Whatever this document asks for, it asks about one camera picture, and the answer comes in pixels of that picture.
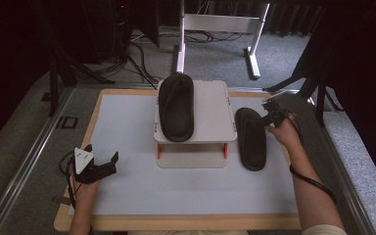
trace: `shoe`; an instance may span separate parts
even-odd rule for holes
[[[194,133],[194,82],[186,74],[166,78],[159,91],[160,122],[164,136],[183,142]]]
[[[235,114],[240,159],[251,171],[264,168],[266,163],[266,136],[261,116],[249,108],[241,108]]]

